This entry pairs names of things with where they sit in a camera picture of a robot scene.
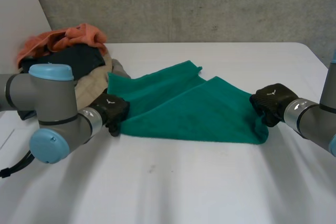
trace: gray wall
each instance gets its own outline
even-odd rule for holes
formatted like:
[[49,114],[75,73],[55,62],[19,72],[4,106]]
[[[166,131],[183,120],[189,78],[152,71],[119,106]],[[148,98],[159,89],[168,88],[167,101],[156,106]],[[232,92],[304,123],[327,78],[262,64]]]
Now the gray wall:
[[296,41],[328,64],[336,0],[40,0],[53,29],[88,22],[109,42]]

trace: black cable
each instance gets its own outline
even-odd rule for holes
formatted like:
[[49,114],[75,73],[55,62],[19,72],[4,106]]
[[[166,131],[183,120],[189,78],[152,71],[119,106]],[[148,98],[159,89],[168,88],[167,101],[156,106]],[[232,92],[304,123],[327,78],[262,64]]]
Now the black cable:
[[14,170],[14,169],[18,168],[29,157],[30,154],[31,154],[31,152],[28,151],[27,154],[19,162],[17,162],[16,165],[12,166],[10,169]]
[[27,167],[34,160],[34,158],[35,157],[29,151],[19,162],[17,162],[11,168],[0,170],[0,177],[6,178],[6,177],[9,177],[11,174],[22,170],[23,168]]

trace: concrete wall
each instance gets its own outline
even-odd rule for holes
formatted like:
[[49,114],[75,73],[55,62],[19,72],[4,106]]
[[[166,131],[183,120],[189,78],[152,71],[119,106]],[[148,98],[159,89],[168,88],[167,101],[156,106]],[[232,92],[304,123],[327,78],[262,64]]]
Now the concrete wall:
[[109,42],[296,41],[325,64],[336,0],[40,0],[53,29],[88,22]]
[[13,73],[25,40],[50,26],[38,0],[0,0],[0,9],[0,73]]

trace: light blue joint cap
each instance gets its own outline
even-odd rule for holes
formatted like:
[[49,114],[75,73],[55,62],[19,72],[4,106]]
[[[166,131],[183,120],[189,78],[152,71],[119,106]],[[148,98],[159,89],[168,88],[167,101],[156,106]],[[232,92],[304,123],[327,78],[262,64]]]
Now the light blue joint cap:
[[332,138],[329,143],[329,152],[336,157],[336,135]]
[[333,64],[336,63],[336,50],[334,52],[334,56],[332,57],[331,63],[333,63]]
[[63,64],[36,64],[29,69],[29,74],[52,81],[72,81],[72,69],[69,65]]
[[30,138],[29,148],[33,156],[43,163],[54,164],[70,154],[67,141],[51,129],[35,131]]

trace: black cloth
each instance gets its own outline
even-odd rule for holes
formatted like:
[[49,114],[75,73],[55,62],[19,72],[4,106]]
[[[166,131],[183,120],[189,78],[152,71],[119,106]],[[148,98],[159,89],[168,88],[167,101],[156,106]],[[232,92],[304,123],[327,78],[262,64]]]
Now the black cloth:
[[[105,61],[98,48],[89,47],[86,44],[76,44],[62,51],[51,53],[40,58],[25,58],[21,61],[23,73],[28,73],[32,65],[35,64],[66,64],[71,66],[74,81],[89,74],[93,69],[104,66]],[[32,118],[36,111],[18,111],[21,120]]]

